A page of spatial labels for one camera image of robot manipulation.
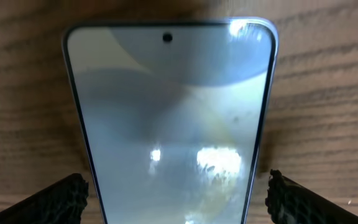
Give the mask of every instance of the wood grain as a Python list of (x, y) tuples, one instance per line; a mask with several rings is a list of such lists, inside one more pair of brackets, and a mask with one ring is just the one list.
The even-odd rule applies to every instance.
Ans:
[[(0, 210), (72, 172), (92, 181), (60, 49), (68, 26), (224, 16), (271, 19), (281, 41), (248, 223), (269, 223), (271, 168), (358, 215), (358, 0), (0, 0)], [(102, 223), (94, 190), (83, 223)]]

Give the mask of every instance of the wooden surface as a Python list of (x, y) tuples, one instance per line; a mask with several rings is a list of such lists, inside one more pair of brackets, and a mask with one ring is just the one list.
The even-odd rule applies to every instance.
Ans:
[[(266, 17), (280, 33), (248, 223), (270, 223), (270, 168), (358, 215), (358, 0), (0, 0), (0, 210), (72, 172), (92, 181), (60, 49), (65, 28), (224, 16)], [(101, 223), (93, 189), (88, 201), (83, 223)]]

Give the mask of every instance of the phone frame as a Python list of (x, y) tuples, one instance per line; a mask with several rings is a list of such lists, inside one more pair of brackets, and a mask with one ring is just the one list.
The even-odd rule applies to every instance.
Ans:
[(78, 119), (80, 120), (80, 124), (81, 124), (81, 132), (82, 132), (82, 135), (83, 135), (83, 140), (84, 140), (85, 146), (86, 146), (86, 153), (88, 155), (88, 160), (89, 160), (89, 164), (90, 164), (90, 167), (91, 167), (92, 178), (93, 178), (94, 186), (95, 186), (95, 189), (96, 189), (96, 196), (99, 199), (100, 209), (101, 209), (102, 215), (103, 215), (103, 222), (105, 224), (108, 224), (108, 222), (107, 222), (106, 213), (105, 213), (104, 207), (103, 207), (103, 200), (101, 198), (100, 191), (99, 191), (98, 178), (97, 178), (95, 170), (94, 170), (93, 158), (92, 158), (92, 154), (91, 154), (91, 150), (90, 150), (90, 145), (88, 143), (88, 137), (86, 135), (86, 128), (85, 128), (85, 124), (84, 124), (84, 120), (83, 120), (83, 116), (82, 116), (82, 112), (81, 112), (80, 101), (78, 99), (78, 94), (77, 94), (77, 90), (76, 90), (76, 86), (75, 86), (75, 79), (74, 79), (73, 70), (72, 70), (71, 63), (70, 63), (70, 56), (68, 54), (68, 39), (70, 37), (70, 34), (74, 30), (77, 30), (77, 29), (80, 29), (80, 28), (85, 28), (85, 27), (180, 27), (180, 26), (182, 26), (182, 27), (186, 27), (186, 26), (187, 27), (197, 27), (197, 26), (205, 27), (205, 26), (227, 26), (227, 25), (229, 25), (231, 23), (231, 21), (235, 21), (235, 20), (239, 20), (239, 19), (244, 19), (248, 23), (251, 23), (251, 24), (256, 24), (256, 25), (263, 26), (264, 29), (266, 29), (269, 32), (269, 35), (272, 38), (272, 51), (270, 53), (270, 58), (269, 58), (269, 63), (268, 63), (266, 83), (265, 83), (265, 88), (264, 88), (264, 95), (263, 95), (263, 98), (262, 98), (262, 106), (261, 106), (261, 109), (260, 109), (259, 123), (258, 123), (258, 128), (257, 128), (257, 134), (256, 134), (256, 137), (255, 137), (254, 153), (252, 154), (252, 162), (251, 162), (251, 168), (250, 168), (250, 173), (249, 173), (249, 181), (248, 181), (248, 184), (247, 184), (247, 192), (246, 192), (244, 208), (243, 208), (242, 217), (241, 217), (241, 223), (245, 224), (246, 223), (246, 218), (247, 218), (247, 212), (248, 212), (248, 208), (249, 208), (249, 203), (250, 203), (250, 197), (251, 197), (251, 193), (252, 193), (252, 186), (253, 186), (253, 183), (254, 183), (254, 177), (255, 177), (255, 172), (256, 172), (256, 167), (257, 167), (257, 158), (258, 158), (258, 155), (259, 155), (259, 145), (260, 145), (260, 141), (262, 139), (261, 136), (262, 136), (262, 133), (263, 133), (264, 123), (265, 123), (265, 116), (266, 116), (267, 107), (268, 107), (269, 98), (270, 98), (270, 89), (271, 89), (272, 82), (273, 82), (274, 68), (275, 68), (276, 59), (277, 59), (277, 53), (278, 53), (278, 32), (277, 32), (277, 29), (274, 26), (274, 24), (271, 23), (270, 21), (266, 20), (266, 19), (259, 18), (259, 17), (238, 17), (238, 18), (226, 19), (226, 20), (221, 20), (221, 21), (205, 21), (205, 22), (203, 22), (203, 21), (190, 21), (190, 22), (111, 22), (111, 21), (98, 21), (98, 22), (82, 22), (82, 23), (76, 24), (73, 27), (70, 27), (64, 33), (63, 38), (62, 38), (63, 57), (64, 57), (64, 60), (65, 60), (66, 69), (67, 69), (67, 73), (68, 73), (68, 78), (69, 78), (69, 82), (70, 82), (70, 86), (71, 86), (71, 93), (73, 94), (76, 110), (77, 110), (77, 113), (78, 113)]

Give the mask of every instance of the smartphone display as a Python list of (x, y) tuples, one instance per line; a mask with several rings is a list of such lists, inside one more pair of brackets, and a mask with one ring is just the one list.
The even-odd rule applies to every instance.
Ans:
[(63, 48), (106, 223), (245, 222), (273, 25), (87, 24)]

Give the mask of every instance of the silver phone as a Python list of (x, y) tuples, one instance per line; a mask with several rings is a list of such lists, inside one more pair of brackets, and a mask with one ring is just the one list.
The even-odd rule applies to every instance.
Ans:
[(245, 223), (277, 48), (259, 18), (67, 32), (105, 223)]

